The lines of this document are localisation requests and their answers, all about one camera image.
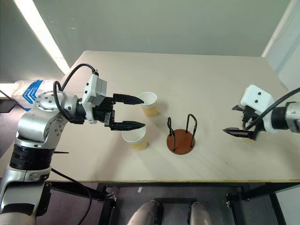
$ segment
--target wire cup holder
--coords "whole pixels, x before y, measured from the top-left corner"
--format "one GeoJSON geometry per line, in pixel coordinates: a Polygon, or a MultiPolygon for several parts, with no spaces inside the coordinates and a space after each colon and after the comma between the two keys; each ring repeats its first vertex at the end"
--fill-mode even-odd
{"type": "Polygon", "coordinates": [[[186,129],[172,129],[171,117],[168,118],[167,126],[169,128],[169,135],[167,137],[168,149],[178,155],[184,155],[189,153],[195,146],[195,133],[197,129],[197,119],[193,114],[187,116],[187,127],[186,129]],[[192,117],[195,121],[194,131],[191,134],[188,131],[189,117],[192,117]]]}

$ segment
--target floor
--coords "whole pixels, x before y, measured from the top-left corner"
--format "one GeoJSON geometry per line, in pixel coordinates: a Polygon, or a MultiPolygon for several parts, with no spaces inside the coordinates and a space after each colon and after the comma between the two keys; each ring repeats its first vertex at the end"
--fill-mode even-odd
{"type": "MultiPolygon", "coordinates": [[[[24,110],[16,106],[10,113],[0,114],[0,156],[15,139],[17,122],[24,114],[24,110]]],[[[96,188],[97,183],[85,183],[96,188]]],[[[226,193],[233,192],[232,188],[225,187],[138,187],[111,188],[117,196],[117,207],[114,209],[111,225],[125,225],[133,213],[144,203],[157,197],[193,197],[203,204],[210,214],[214,225],[233,225],[231,209],[225,203],[226,193]]],[[[88,199],[52,191],[48,211],[37,218],[37,225],[77,224],[88,205],[88,199]]],[[[275,213],[269,197],[262,197],[242,202],[244,218],[247,225],[276,225],[275,213]]],[[[102,203],[93,201],[84,225],[98,224],[102,203]]],[[[187,204],[165,204],[163,225],[187,224],[187,204]]]]}

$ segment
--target wooden table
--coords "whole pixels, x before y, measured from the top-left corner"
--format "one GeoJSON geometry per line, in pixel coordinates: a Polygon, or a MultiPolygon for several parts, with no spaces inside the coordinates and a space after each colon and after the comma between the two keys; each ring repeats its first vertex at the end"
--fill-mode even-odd
{"type": "MultiPolygon", "coordinates": [[[[143,151],[130,149],[120,131],[110,131],[100,122],[67,124],[56,150],[69,154],[53,156],[56,170],[91,182],[300,180],[298,134],[261,132],[251,141],[222,130],[241,127],[242,113],[231,108],[248,85],[259,86],[274,99],[287,92],[264,58],[85,51],[74,65],[83,62],[107,81],[107,96],[155,92],[159,113],[147,118],[139,105],[114,107],[116,121],[146,123],[149,144],[143,151]],[[198,120],[196,145],[186,155],[172,154],[166,146],[167,118],[172,118],[174,129],[185,128],[189,113],[198,120]]],[[[65,91],[81,96],[90,74],[88,68],[78,70],[65,91]]],[[[12,149],[0,159],[0,174],[12,149]]],[[[65,181],[53,173],[50,180],[65,181]]]]}

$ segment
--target gray wall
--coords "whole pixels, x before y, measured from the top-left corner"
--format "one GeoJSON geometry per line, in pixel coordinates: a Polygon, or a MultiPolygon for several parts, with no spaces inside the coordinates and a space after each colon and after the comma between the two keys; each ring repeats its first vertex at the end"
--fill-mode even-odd
{"type": "Polygon", "coordinates": [[[0,0],[0,82],[60,79],[63,73],[12,0],[0,0]]]}
{"type": "Polygon", "coordinates": [[[34,0],[71,65],[84,50],[260,56],[289,0],[34,0]]]}

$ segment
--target paper cup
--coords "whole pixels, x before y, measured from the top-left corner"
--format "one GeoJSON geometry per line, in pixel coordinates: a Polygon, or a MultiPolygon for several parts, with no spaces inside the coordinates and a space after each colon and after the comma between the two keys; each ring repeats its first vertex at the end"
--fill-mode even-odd
{"type": "Polygon", "coordinates": [[[147,147],[146,127],[123,130],[122,137],[135,150],[143,150],[147,147]]]}
{"type": "Polygon", "coordinates": [[[153,92],[143,92],[138,97],[144,101],[144,103],[141,104],[141,107],[145,116],[147,117],[156,116],[158,113],[157,95],[154,94],[153,92]]]}

